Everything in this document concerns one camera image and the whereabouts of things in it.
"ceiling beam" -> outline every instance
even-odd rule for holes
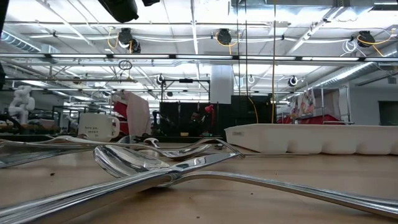
[[[62,22],[37,22],[37,21],[6,21],[4,24],[10,26],[64,26],[65,24]],[[85,22],[69,22],[69,24],[73,27],[87,27],[87,23]],[[248,24],[249,28],[270,28],[271,23],[250,23]],[[136,29],[148,26],[166,26],[166,27],[177,27],[177,26],[192,26],[191,22],[131,22],[120,24],[117,22],[100,22],[100,23],[88,23],[90,27],[133,27]],[[236,23],[212,23],[212,22],[198,22],[196,26],[200,27],[214,27],[220,28],[223,27],[236,27]]]
[[[40,5],[42,5],[44,8],[46,8],[48,11],[52,12],[54,15],[56,15],[62,23],[67,26],[70,30],[72,30],[76,35],[81,37],[88,45],[92,46],[96,50],[98,50],[100,53],[104,53],[104,51],[100,50],[99,48],[95,47],[95,43],[89,39],[87,39],[85,36],[83,36],[78,30],[76,30],[68,21],[66,21],[60,14],[55,12],[51,7],[50,4],[47,2],[43,2],[42,0],[36,0]]]

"white storage bin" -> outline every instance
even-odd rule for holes
[[[398,134],[398,128],[387,126],[357,126],[360,134],[360,144],[356,153],[366,155],[388,155],[392,152],[394,136]]]
[[[289,143],[286,124],[247,124],[225,129],[227,142],[264,154],[283,154]]]
[[[289,132],[286,133],[289,135],[286,136],[289,140],[287,151],[309,154],[321,153],[324,142],[323,128],[322,125],[314,124],[289,125]]]
[[[327,154],[354,154],[360,139],[355,128],[347,125],[325,125],[322,136],[322,153]]]

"wooden table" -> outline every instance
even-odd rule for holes
[[[230,159],[204,170],[235,172],[295,184],[398,199],[396,156],[262,156]],[[114,180],[91,152],[0,170],[0,204],[18,203]],[[149,189],[71,223],[396,223],[312,198],[228,182],[191,180]]]

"mug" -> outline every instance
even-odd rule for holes
[[[82,113],[78,128],[78,134],[86,134],[88,140],[109,142],[119,136],[120,122],[111,115]]]

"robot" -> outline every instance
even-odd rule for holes
[[[27,123],[29,112],[35,109],[35,99],[30,97],[31,91],[31,86],[19,86],[14,92],[14,99],[8,107],[8,112],[11,116],[19,115],[21,124]]]

